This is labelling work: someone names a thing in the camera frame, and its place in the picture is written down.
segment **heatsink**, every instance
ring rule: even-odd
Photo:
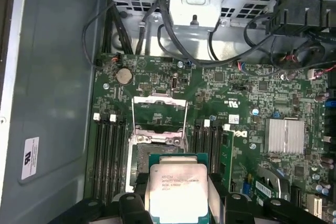
[[[305,125],[299,120],[267,119],[265,148],[268,153],[303,154]]]

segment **green circuit board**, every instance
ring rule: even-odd
[[[102,60],[110,60],[109,57],[102,55]],[[116,80],[115,75],[121,68],[127,68],[132,73],[132,80],[127,85],[121,85]],[[269,65],[247,65],[246,70],[258,74],[273,71]],[[102,187],[109,177],[116,173],[119,174],[119,181],[114,187],[122,190],[128,137],[132,132],[132,98],[159,93],[188,102],[185,132],[190,146],[193,145],[196,120],[220,122],[223,128],[229,127],[230,131],[234,131],[232,164],[229,166],[229,172],[230,182],[235,186],[231,187],[231,190],[242,192],[246,178],[253,177],[257,167],[262,166],[277,170],[291,184],[300,187],[303,190],[304,202],[304,194],[314,192],[312,175],[327,177],[327,171],[319,166],[319,157],[323,153],[324,108],[323,103],[314,101],[314,97],[325,90],[327,80],[326,77],[322,77],[310,81],[306,72],[298,71],[295,78],[288,81],[285,74],[250,77],[241,73],[236,65],[203,69],[184,64],[180,68],[176,60],[150,56],[122,56],[115,65],[104,71],[97,71],[94,79],[92,115],[94,113],[100,113],[101,116],[121,115],[125,125],[121,129],[124,133],[114,133],[122,138],[119,146],[113,147],[112,142],[103,146],[102,142],[97,143],[97,139],[103,138],[97,136],[99,126],[91,116],[85,196],[92,196],[97,187]],[[176,78],[174,88],[172,88],[173,78]],[[258,115],[253,115],[253,109],[259,111]],[[137,105],[134,110],[136,122],[139,124],[177,128],[183,125],[184,108],[153,104]],[[267,118],[292,118],[304,121],[305,153],[289,155],[265,152]],[[102,129],[101,134],[111,134],[108,133],[109,130],[104,133]],[[112,155],[109,156],[107,153],[114,151],[115,148],[118,148],[116,152],[123,154],[116,158],[120,167],[118,171],[115,171],[116,168],[112,165],[106,164],[112,162],[109,161]],[[97,160],[97,152],[106,152],[103,160]],[[102,169],[110,171],[102,175]],[[109,194],[108,191],[100,189],[100,193],[95,195],[96,197],[106,195]]]

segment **mounting screw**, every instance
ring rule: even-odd
[[[0,124],[4,124],[5,122],[6,122],[6,119],[3,116],[1,116],[0,117]]]
[[[271,200],[271,203],[275,206],[281,206],[281,202],[276,199]]]
[[[158,15],[154,15],[154,22],[159,22],[159,17],[158,17]]]
[[[177,67],[178,67],[178,68],[183,68],[183,66],[184,66],[183,62],[179,61],[179,62],[177,63]]]
[[[241,199],[242,198],[239,194],[233,194],[232,197],[234,199]]]
[[[109,89],[109,88],[110,88],[110,85],[108,83],[103,84],[103,89]]]
[[[175,145],[179,145],[179,144],[180,144],[180,140],[179,140],[179,139],[175,139],[175,140],[174,140],[174,144],[175,144]]]
[[[250,149],[255,150],[257,148],[257,145],[255,143],[250,143]]]

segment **capacitor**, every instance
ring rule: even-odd
[[[321,162],[320,166],[323,167],[323,168],[326,168],[326,169],[330,169],[330,170],[334,169],[334,165],[333,164],[328,164],[328,163],[325,163],[325,162]]]
[[[323,95],[326,98],[328,98],[330,96],[330,94],[328,92],[320,92],[318,95]]]
[[[328,196],[329,190],[326,188],[322,189],[322,194]]]
[[[317,183],[314,182],[313,184],[311,184],[311,188],[313,188],[314,190],[316,190],[319,193],[321,193],[322,189],[323,189],[323,186],[321,186],[321,185],[319,185],[319,184],[317,184]]]
[[[330,190],[330,188],[331,188],[331,185],[328,184],[328,183],[325,182],[325,181],[320,180],[320,181],[319,181],[319,184],[320,184],[321,186],[323,186],[324,188],[328,189],[328,190]]]
[[[320,175],[319,174],[317,174],[317,173],[314,173],[312,176],[311,176],[311,178],[313,179],[313,180],[319,180],[320,179]]]
[[[325,162],[327,164],[333,164],[334,163],[334,160],[332,158],[329,158],[329,157],[321,157],[321,161]]]
[[[287,81],[294,80],[295,77],[296,77],[296,75],[297,75],[297,72],[295,72],[295,71],[291,71],[291,72],[289,72],[289,73],[286,75],[286,80],[287,80]]]
[[[314,101],[316,102],[325,102],[327,98],[324,95],[317,95],[314,97]]]
[[[336,209],[329,207],[327,210],[328,214],[333,215],[334,217],[336,217]]]
[[[258,108],[253,108],[250,110],[251,115],[259,115],[259,109]]]

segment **black connector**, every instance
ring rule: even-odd
[[[300,187],[295,185],[290,187],[290,202],[296,207],[302,206],[302,189]]]

